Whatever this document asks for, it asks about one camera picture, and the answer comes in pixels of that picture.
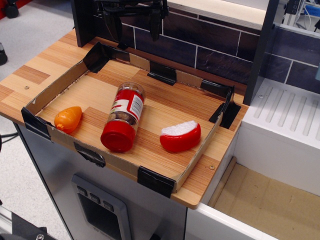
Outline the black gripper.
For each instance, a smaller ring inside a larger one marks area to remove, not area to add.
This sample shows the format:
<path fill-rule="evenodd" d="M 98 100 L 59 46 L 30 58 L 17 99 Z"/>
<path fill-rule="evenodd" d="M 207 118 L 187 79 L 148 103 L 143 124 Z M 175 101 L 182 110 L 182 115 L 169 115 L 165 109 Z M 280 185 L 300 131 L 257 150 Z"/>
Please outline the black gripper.
<path fill-rule="evenodd" d="M 105 24 L 116 41 L 120 42 L 123 35 L 120 17 L 149 16 L 152 41 L 159 39 L 161 18 L 169 15 L 166 0 L 94 0 L 97 12 L 103 14 Z"/>

